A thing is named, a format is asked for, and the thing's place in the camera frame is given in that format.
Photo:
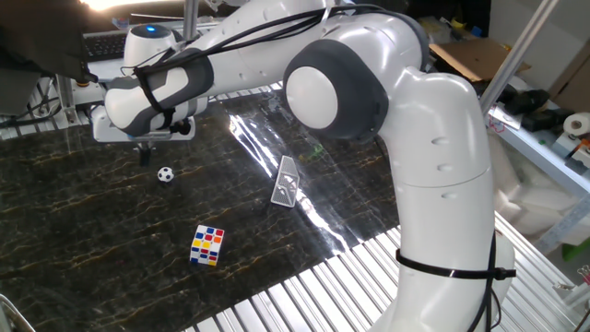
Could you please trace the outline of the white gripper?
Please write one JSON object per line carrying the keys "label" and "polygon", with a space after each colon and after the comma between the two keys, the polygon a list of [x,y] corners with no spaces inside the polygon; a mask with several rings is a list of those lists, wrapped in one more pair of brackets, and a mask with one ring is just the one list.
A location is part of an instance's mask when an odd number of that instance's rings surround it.
{"label": "white gripper", "polygon": [[104,106],[100,105],[90,112],[90,121],[92,127],[92,135],[97,142],[100,143],[122,143],[133,142],[138,143],[137,148],[139,152],[139,165],[148,166],[151,157],[152,145],[150,142],[167,142],[167,141],[189,141],[195,137],[195,119],[189,117],[182,122],[176,123],[174,129],[179,129],[180,125],[183,128],[188,128],[186,135],[181,132],[172,133],[170,129],[151,131],[143,136],[129,136],[125,132],[117,128],[109,119]]}

